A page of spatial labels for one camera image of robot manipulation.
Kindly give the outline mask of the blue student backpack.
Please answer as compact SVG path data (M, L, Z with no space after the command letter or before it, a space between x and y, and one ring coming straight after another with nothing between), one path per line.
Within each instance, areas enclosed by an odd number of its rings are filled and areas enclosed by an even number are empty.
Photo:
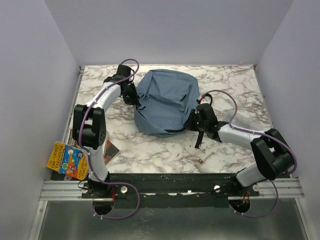
M153 69L138 83L139 106L134 123L145 135L171 137L186 131L185 123L198 105L198 80L184 72Z

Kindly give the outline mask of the dark red notebook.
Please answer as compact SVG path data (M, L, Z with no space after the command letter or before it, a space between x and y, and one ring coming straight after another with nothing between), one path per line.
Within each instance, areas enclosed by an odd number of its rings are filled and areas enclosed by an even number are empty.
M108 164L119 152L120 150L110 140L107 140L103 150L104 163Z

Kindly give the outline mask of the yellow treehouse book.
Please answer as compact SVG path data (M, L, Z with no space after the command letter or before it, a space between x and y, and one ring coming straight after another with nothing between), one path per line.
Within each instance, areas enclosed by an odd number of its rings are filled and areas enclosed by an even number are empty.
M84 180L88 175L86 154L77 147L62 142L55 142L46 167L57 173Z

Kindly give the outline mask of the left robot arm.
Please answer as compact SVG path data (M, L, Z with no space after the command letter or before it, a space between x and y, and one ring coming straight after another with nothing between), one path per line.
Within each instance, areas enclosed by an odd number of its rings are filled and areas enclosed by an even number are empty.
M103 144L108 135L105 113L120 97L126 105L140 106L133 83L137 71L122 62L116 73L103 81L93 99L86 104L77 104L73 109L72 138L86 151L88 178L96 182L93 191L101 198L111 191L111 185L105 181L109 175L103 155Z

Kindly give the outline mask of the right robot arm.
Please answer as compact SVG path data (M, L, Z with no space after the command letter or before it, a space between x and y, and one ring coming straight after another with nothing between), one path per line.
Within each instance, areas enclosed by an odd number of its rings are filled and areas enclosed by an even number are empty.
M256 182L275 180L296 166L296 157L278 130L254 131L219 121L208 103L202 103L192 110L184 127L198 132L196 148L200 147L206 134L209 139L219 143L231 143L252 151L255 163L239 171L230 183L230 191L236 196L243 195L248 186Z

